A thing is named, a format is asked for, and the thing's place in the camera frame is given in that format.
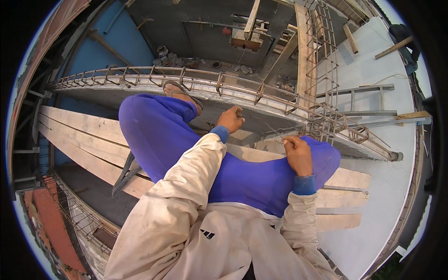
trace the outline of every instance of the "sandal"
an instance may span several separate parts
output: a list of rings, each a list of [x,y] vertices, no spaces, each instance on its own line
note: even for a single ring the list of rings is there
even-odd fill
[[[201,107],[201,110],[204,109],[204,104],[202,104],[202,102],[199,101],[199,99],[197,99],[197,98],[195,98],[195,97],[189,95],[185,90],[182,89],[182,86],[181,86],[181,85],[179,85],[179,84],[176,83],[175,81],[168,80],[168,81],[166,81],[166,82],[164,83],[164,87],[163,87],[163,89],[165,89],[165,86],[166,86],[167,84],[172,84],[173,86],[177,86],[178,88],[181,89],[181,91],[178,91],[178,90],[170,90],[169,93],[168,93],[168,97],[172,97],[172,94],[173,94],[173,93],[182,93],[182,94],[185,94],[185,95],[189,96],[191,99],[193,99],[193,101],[196,102],[196,104],[199,105],[199,107]]]

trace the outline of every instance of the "person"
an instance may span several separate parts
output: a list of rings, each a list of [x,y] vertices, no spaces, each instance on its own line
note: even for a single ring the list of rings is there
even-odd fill
[[[316,191],[340,153],[308,136],[284,138],[286,158],[249,163],[226,153],[242,109],[200,138],[203,106],[167,81],[167,96],[126,98],[119,121],[155,182],[116,240],[105,279],[339,279],[317,250]]]

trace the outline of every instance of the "construction site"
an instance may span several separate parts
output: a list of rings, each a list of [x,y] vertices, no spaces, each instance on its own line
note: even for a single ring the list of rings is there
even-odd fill
[[[432,117],[419,51],[391,26],[371,0],[61,1],[7,128],[9,180],[36,239],[66,278],[103,279],[121,227],[156,183],[141,170],[112,195],[132,169],[118,110],[128,96],[165,96],[171,80],[203,103],[188,123],[200,137],[243,108],[226,143],[240,160],[283,159],[282,138],[298,134],[340,152],[318,190],[319,251],[340,279],[369,279],[410,248],[427,207]]]

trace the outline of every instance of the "hand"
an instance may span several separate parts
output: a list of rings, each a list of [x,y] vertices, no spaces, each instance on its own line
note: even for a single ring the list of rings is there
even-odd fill
[[[241,111],[243,111],[243,108],[233,106],[232,108],[221,114],[216,126],[223,125],[227,127],[230,134],[234,133],[235,131],[240,129],[241,125],[245,122]]]
[[[308,176],[313,174],[311,160],[311,149],[308,144],[297,136],[285,136],[283,138],[286,158],[297,176]]]

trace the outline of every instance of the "blue pants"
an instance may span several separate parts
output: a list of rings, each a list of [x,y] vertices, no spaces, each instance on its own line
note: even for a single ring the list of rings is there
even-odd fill
[[[138,94],[126,98],[118,119],[135,159],[153,182],[194,146],[199,136],[187,125],[197,115],[191,102],[167,96]],[[326,142],[302,137],[311,147],[316,188],[333,175],[340,153]],[[294,189],[295,172],[286,158],[246,162],[227,153],[209,193],[208,202],[241,202],[268,214],[283,216]]]

